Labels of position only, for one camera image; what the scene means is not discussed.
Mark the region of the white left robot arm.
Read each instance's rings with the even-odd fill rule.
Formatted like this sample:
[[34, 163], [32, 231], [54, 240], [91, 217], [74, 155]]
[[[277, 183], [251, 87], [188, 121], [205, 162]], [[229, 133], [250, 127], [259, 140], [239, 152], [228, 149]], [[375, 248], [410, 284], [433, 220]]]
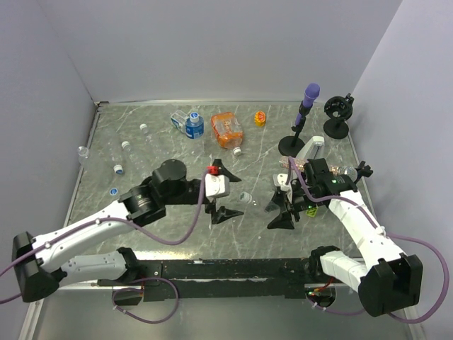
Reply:
[[23, 232], [16, 235], [11, 267], [22, 301], [35, 302], [63, 286], [95, 279], [133, 284], [139, 278], [140, 265], [131, 249], [121, 248], [93, 256], [86, 256], [84, 252], [134, 230], [161, 244], [182, 244], [192, 234], [193, 226], [176, 241], [162, 239], [145, 230], [145, 226], [166, 216], [169, 205], [195, 205], [195, 212], [205, 211], [213, 225], [242, 214], [216, 206], [218, 198], [230, 194], [230, 183], [240, 181], [221, 159], [215, 159], [201, 178], [187, 180], [186, 176], [187, 168], [182, 161], [168, 159], [138, 186], [100, 211], [47, 234], [33, 236]]

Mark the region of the clear bottle small white cap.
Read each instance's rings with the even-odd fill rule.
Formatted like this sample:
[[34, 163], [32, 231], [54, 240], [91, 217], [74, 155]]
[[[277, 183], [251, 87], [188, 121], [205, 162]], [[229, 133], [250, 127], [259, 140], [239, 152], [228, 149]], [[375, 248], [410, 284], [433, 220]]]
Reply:
[[127, 158], [129, 159], [131, 165], [133, 165], [133, 167], [136, 170], [140, 170], [142, 168], [141, 159], [139, 157], [139, 154], [134, 150], [134, 148], [130, 144], [130, 142], [123, 141], [121, 143], [121, 147], [124, 150], [125, 154], [127, 155]]

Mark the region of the clear Pocari bottle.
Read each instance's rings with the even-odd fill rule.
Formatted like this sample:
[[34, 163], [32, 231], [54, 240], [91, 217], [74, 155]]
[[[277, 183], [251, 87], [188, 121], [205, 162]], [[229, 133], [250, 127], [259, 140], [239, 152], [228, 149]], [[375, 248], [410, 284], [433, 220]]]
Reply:
[[85, 168], [86, 165], [88, 164], [88, 161], [90, 160], [90, 150], [89, 148], [85, 146], [80, 146], [77, 149], [78, 153], [78, 160], [80, 165]]

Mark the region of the clear bottle front white cap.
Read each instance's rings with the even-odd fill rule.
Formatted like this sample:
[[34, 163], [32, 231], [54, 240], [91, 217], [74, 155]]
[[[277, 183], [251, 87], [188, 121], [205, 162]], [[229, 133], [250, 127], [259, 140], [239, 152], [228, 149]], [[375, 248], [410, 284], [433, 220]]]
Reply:
[[257, 213], [270, 213], [270, 212], [265, 212], [265, 204], [268, 203], [269, 201], [263, 200], [262, 198], [257, 198], [255, 195], [253, 196], [253, 201], [250, 204], [245, 204], [248, 207], [248, 209], [253, 209], [254, 212]]

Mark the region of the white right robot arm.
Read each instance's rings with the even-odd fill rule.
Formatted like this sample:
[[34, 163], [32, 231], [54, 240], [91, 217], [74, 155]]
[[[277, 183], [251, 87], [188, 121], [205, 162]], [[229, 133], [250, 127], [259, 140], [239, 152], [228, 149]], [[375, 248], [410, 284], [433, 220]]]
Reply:
[[320, 246], [309, 257], [309, 274], [317, 282], [329, 277], [348, 285], [359, 295], [365, 311], [373, 316], [417, 305], [423, 265], [416, 255], [407, 255], [386, 234], [367, 208], [357, 188], [361, 164], [329, 167], [325, 159], [298, 161], [282, 157], [286, 174], [274, 176], [272, 203], [280, 212], [268, 229], [294, 229], [300, 214], [325, 206], [344, 226], [362, 256], [362, 263], [346, 256], [336, 246]]

